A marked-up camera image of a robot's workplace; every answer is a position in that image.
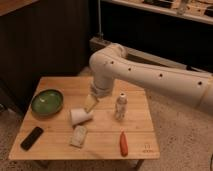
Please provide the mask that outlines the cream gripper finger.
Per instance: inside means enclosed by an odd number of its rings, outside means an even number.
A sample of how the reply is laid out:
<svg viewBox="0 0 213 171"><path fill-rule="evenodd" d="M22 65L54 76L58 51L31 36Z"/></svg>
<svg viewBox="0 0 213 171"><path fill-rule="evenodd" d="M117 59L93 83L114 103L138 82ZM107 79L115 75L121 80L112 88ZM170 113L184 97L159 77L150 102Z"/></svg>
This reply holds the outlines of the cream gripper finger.
<svg viewBox="0 0 213 171"><path fill-rule="evenodd" d="M98 103L99 100L95 96L89 94L85 99L84 110L89 113Z"/></svg>

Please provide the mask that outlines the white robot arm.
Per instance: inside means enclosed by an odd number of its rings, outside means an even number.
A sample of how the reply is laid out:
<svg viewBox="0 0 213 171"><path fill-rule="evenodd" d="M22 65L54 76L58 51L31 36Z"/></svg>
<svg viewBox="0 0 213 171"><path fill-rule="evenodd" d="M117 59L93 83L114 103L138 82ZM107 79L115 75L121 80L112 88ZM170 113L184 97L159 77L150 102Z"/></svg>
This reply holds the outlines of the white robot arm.
<svg viewBox="0 0 213 171"><path fill-rule="evenodd" d="M117 43L93 53L89 65L93 71L90 92L97 98L111 95L114 80L119 79L213 115L213 75L210 73L129 61L127 50Z"/></svg>

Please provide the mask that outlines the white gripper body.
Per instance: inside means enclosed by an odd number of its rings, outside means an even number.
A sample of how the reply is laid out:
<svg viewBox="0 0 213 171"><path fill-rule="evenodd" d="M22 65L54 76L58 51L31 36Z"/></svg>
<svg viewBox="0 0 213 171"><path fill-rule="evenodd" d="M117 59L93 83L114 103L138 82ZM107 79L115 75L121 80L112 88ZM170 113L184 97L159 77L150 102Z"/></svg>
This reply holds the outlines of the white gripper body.
<svg viewBox="0 0 213 171"><path fill-rule="evenodd" d="M113 82L104 81L103 83L93 80L90 84L90 93L96 98L104 98L112 94Z"/></svg>

